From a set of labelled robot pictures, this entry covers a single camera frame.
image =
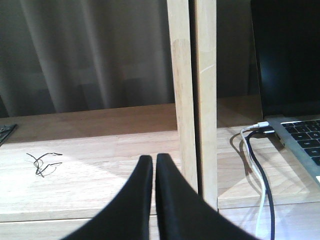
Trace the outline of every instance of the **wooden desk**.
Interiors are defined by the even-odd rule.
[[[218,207],[222,215],[253,233],[259,184],[243,158],[238,135],[261,121],[256,96],[218,100]],[[168,152],[181,167],[173,104],[0,119],[19,128],[0,147],[0,233],[6,240],[57,240],[81,226],[119,191],[140,154]],[[276,239],[320,238],[320,189],[298,161],[273,137],[252,146],[270,180],[276,204]],[[45,178],[33,160],[63,162]],[[269,209],[262,216],[262,239],[269,238]],[[155,202],[151,239],[158,239]]]
[[[0,235],[4,240],[58,240],[107,205],[139,156],[169,153],[181,167],[174,104],[0,119],[19,125],[0,147]],[[35,175],[34,159],[62,162]],[[155,200],[150,228],[158,239]]]
[[[255,232],[260,187],[244,158],[240,129],[262,121],[258,96],[217,101],[219,212],[250,233]],[[320,239],[320,187],[298,160],[274,137],[252,139],[273,194],[277,240]],[[261,219],[262,239],[270,239],[269,207]]]

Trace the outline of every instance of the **white cable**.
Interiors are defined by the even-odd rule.
[[[241,135],[243,144],[245,146],[246,153],[248,155],[248,159],[249,159],[249,162],[250,162],[250,165],[251,165],[251,169],[254,171],[255,175],[258,177],[258,179],[260,181],[260,184],[261,184],[261,199],[260,199],[258,216],[257,216],[257,219],[256,219],[256,224],[255,224],[255,235],[256,236],[259,233],[261,214],[262,214],[262,210],[263,210],[264,203],[265,203],[265,200],[266,200],[266,185],[264,183],[264,180],[262,178],[261,173],[257,170],[255,161],[253,160],[253,158],[252,158],[252,156],[251,156],[251,154],[249,152],[249,146],[247,144],[244,132],[248,131],[248,130],[256,129],[256,128],[264,128],[264,127],[267,127],[267,126],[269,126],[269,123],[267,121],[263,121],[263,122],[258,122],[257,124],[254,124],[254,125],[251,125],[251,126],[244,127],[240,131],[240,135]]]

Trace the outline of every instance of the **laptop keyboard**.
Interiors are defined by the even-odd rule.
[[[282,126],[320,166],[320,120],[286,122]]]

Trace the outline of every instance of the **laptop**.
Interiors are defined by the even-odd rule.
[[[251,0],[263,118],[320,186],[320,0]]]

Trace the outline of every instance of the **black cable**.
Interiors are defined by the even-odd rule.
[[[274,200],[272,197],[272,193],[271,193],[271,189],[270,189],[270,185],[266,176],[266,173],[264,171],[264,169],[262,168],[261,164],[259,163],[259,161],[257,160],[254,151],[252,150],[251,144],[250,144],[250,138],[253,135],[256,134],[262,134],[262,130],[254,130],[252,131],[248,136],[245,137],[246,143],[248,145],[249,148],[249,152],[253,158],[254,163],[256,164],[256,166],[258,167],[261,175],[262,175],[262,179],[265,185],[265,191],[266,194],[268,196],[268,200],[269,200],[269,208],[270,208],[270,219],[271,219],[271,233],[270,233],[270,239],[274,240],[275,239],[275,235],[276,235],[276,218],[275,218],[275,206],[274,206]]]

